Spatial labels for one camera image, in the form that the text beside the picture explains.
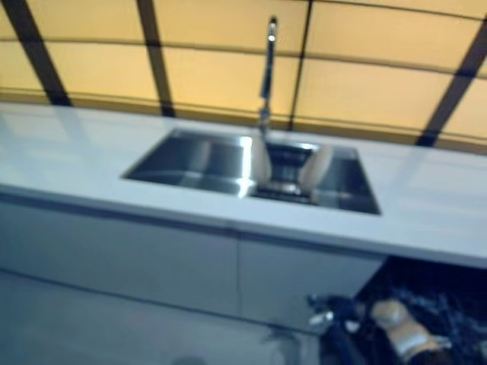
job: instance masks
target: cabinet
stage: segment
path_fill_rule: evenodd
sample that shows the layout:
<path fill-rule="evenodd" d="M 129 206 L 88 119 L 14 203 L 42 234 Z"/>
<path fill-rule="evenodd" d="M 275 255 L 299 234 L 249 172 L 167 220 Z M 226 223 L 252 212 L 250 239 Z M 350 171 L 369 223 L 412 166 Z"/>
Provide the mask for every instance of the cabinet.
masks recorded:
<path fill-rule="evenodd" d="M 0 268 L 236 316 L 237 241 L 0 202 Z"/>
<path fill-rule="evenodd" d="M 243 240 L 240 245 L 242 316 L 310 331 L 308 294 L 353 297 L 383 256 L 312 251 Z"/>

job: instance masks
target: gray floor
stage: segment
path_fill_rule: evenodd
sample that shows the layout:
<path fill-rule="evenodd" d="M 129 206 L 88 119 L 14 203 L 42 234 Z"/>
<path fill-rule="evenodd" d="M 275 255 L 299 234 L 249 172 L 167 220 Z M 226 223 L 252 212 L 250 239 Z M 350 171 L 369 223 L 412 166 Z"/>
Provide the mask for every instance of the gray floor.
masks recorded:
<path fill-rule="evenodd" d="M 3 365 L 317 365 L 315 337 L 0 273 Z"/>

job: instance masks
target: countertop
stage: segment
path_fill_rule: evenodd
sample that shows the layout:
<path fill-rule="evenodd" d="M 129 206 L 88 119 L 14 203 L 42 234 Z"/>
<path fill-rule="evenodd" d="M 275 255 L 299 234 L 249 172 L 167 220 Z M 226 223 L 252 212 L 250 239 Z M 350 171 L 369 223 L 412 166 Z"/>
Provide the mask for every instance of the countertop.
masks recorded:
<path fill-rule="evenodd" d="M 485 156 L 271 131 L 285 141 L 356 148 L 378 216 L 121 178 L 175 127 L 250 133 L 185 119 L 0 103 L 0 192 L 487 268 Z"/>

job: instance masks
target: stainless steel sink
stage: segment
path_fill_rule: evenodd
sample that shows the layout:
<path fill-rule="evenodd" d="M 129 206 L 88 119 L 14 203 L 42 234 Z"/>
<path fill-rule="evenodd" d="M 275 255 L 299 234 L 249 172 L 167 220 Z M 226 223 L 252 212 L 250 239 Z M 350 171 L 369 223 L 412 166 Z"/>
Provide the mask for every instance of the stainless steel sink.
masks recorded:
<path fill-rule="evenodd" d="M 252 153 L 255 153 L 251 149 L 252 142 L 250 136 L 176 129 L 124 177 L 222 192 L 239 198 L 253 196 L 380 213 L 354 148 L 333 146 L 327 173 L 312 194 L 305 194 L 300 190 L 298 176 L 307 159 L 320 146 L 266 140 L 271 178 L 268 182 L 257 183 L 252 171 L 256 160 L 256 156 L 252 158 Z"/>

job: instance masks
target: chrome faucet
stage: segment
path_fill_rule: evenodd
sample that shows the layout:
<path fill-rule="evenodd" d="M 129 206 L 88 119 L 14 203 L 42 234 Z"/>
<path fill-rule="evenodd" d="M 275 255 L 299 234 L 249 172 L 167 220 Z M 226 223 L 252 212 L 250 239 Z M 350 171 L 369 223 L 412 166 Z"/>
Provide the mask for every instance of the chrome faucet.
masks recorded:
<path fill-rule="evenodd" d="M 266 68 L 264 69 L 264 79 L 262 81 L 262 88 L 260 89 L 260 97 L 264 99 L 264 105 L 259 109 L 259 130 L 263 138 L 266 136 L 269 117 L 271 115 L 269 99 L 271 97 L 272 64 L 274 61 L 274 43 L 276 39 L 277 18 L 271 17 L 267 26 Z"/>

